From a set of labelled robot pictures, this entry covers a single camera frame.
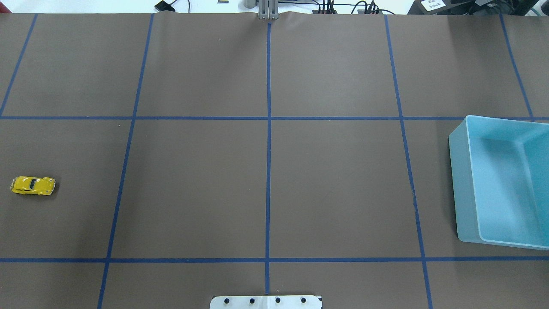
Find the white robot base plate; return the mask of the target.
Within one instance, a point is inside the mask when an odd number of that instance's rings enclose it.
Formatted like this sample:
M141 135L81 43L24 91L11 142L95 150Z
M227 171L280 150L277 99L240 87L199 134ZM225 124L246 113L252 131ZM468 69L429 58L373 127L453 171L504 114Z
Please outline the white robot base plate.
M322 297L316 295L219 296L210 301L210 309L322 309Z

